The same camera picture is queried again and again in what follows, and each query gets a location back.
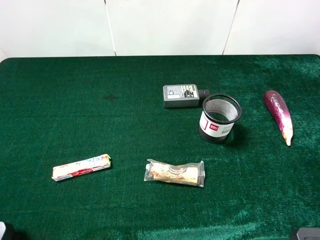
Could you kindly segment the black mesh pen holder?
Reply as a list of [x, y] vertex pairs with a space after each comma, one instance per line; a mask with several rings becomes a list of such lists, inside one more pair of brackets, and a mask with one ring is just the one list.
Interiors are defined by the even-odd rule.
[[242, 108], [236, 99], [222, 93], [211, 94], [203, 100], [198, 133], [206, 142], [220, 144], [241, 115]]

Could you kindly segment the white red candy pack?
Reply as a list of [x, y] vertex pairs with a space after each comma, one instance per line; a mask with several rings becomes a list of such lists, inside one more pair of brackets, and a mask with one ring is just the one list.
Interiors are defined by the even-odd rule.
[[110, 167], [111, 157], [108, 154], [102, 154], [85, 160], [55, 166], [52, 169], [51, 178], [58, 182]]

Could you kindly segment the purple eggplant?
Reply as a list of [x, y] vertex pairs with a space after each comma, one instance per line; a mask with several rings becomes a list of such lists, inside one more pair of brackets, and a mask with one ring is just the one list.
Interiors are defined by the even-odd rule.
[[288, 147], [291, 146], [293, 137], [293, 123], [287, 104], [283, 97], [275, 90], [264, 93], [264, 103], [274, 118]]

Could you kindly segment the green velvet table cloth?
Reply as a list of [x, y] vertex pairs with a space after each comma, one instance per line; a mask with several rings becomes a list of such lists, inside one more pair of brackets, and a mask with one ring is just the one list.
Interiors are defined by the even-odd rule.
[[[163, 86], [235, 98], [221, 144]], [[284, 99], [291, 146], [264, 102]], [[61, 181], [53, 167], [108, 154]], [[144, 181], [148, 159], [204, 162], [204, 187]], [[317, 55], [9, 58], [0, 65], [0, 219], [16, 240], [287, 240], [320, 225]]]

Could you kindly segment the grey device bottom right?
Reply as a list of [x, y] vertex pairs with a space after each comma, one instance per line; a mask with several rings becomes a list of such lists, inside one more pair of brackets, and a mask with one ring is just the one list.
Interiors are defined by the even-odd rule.
[[294, 229], [289, 237], [290, 240], [320, 240], [319, 227], [300, 227]]

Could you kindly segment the clear wrapped snack bar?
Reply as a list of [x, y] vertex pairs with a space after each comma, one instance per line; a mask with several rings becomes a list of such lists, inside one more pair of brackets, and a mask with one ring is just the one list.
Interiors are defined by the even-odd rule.
[[148, 159], [145, 166], [144, 181], [161, 181], [165, 183], [204, 187], [204, 162], [171, 165], [168, 163]]

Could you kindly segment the grey power adapter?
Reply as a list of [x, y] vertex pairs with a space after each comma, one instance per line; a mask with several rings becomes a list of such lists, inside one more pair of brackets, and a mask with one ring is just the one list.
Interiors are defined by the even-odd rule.
[[195, 84], [164, 85], [162, 91], [165, 108], [198, 107], [211, 94], [209, 89], [198, 89]]

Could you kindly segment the black white object bottom left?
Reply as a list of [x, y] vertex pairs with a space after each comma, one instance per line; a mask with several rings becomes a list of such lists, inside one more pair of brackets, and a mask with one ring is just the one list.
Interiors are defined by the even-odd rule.
[[0, 222], [0, 240], [12, 240], [15, 234], [15, 229], [12, 224]]

